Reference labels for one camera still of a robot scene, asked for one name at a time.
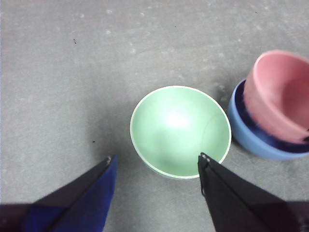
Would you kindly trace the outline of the left gripper blue-faced left finger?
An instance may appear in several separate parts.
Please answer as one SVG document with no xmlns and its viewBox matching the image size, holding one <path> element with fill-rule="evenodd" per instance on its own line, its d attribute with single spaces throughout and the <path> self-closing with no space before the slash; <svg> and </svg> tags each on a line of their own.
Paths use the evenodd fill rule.
<svg viewBox="0 0 309 232">
<path fill-rule="evenodd" d="M 114 195 L 118 160 L 107 157 L 89 171 L 30 205 L 26 232 L 101 232 Z"/>
</svg>

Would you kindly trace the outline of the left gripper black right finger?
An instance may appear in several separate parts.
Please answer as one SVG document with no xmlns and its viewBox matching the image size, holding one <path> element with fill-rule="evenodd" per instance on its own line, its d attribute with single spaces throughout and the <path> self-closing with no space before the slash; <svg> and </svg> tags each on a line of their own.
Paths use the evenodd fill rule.
<svg viewBox="0 0 309 232">
<path fill-rule="evenodd" d="M 201 193 L 218 232 L 296 232 L 286 201 L 246 181 L 210 156 L 198 157 Z"/>
</svg>

